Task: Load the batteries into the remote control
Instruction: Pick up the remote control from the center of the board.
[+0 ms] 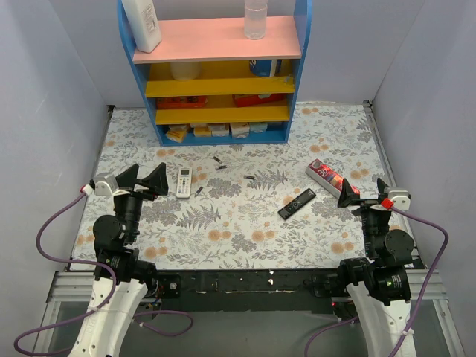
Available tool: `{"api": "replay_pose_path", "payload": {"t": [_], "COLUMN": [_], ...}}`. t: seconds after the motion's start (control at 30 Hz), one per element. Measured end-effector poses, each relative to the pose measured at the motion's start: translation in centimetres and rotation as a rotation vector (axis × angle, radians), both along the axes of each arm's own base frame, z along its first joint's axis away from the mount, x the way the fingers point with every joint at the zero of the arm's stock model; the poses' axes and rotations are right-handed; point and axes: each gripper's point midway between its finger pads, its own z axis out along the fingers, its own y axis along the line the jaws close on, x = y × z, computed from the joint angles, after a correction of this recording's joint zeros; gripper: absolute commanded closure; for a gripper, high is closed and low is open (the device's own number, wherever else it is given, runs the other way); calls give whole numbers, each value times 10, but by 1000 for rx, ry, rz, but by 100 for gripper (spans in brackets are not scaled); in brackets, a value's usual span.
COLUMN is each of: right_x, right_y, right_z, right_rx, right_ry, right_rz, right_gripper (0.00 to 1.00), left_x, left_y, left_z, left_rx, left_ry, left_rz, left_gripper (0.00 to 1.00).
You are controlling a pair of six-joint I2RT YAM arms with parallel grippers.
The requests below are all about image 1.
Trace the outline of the white air conditioner remote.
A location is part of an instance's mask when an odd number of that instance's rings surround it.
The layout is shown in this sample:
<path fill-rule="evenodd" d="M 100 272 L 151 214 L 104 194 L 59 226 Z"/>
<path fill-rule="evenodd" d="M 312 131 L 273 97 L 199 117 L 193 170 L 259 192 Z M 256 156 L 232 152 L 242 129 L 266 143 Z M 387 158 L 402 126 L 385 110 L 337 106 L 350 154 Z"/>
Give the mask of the white air conditioner remote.
<path fill-rule="evenodd" d="M 178 169 L 178 180 L 176 184 L 176 198 L 189 199 L 191 194 L 192 169 L 182 167 Z"/>

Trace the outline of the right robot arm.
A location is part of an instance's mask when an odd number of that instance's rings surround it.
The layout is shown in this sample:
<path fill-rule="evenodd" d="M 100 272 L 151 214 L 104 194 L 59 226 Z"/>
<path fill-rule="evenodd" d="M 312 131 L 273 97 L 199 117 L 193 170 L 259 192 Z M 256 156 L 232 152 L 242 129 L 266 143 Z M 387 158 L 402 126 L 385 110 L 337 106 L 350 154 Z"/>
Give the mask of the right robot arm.
<path fill-rule="evenodd" d="M 408 191 L 377 181 L 378 196 L 363 199 L 347 180 L 342 181 L 338 206 L 352 206 L 360 217 L 365 256 L 340 262 L 336 285 L 356 307 L 369 356 L 415 356 L 411 332 L 404 331 L 411 312 L 406 265 L 412 263 L 413 238 L 392 230 L 392 209 L 407 211 Z"/>

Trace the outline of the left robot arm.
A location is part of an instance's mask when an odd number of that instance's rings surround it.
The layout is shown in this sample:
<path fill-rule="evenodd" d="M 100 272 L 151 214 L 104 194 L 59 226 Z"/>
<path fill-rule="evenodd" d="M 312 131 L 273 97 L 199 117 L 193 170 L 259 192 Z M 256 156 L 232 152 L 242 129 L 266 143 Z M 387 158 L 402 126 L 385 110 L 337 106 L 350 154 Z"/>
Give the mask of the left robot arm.
<path fill-rule="evenodd" d="M 87 316 L 70 356 L 117 356 L 142 298 L 158 290 L 155 264 L 139 260 L 131 249 L 140 233 L 142 204 L 166 196 L 166 165 L 160 163 L 148 176 L 138 178 L 138 164 L 114 175 L 96 175 L 82 191 L 111 197 L 112 215 L 93 225 L 96 266 Z"/>

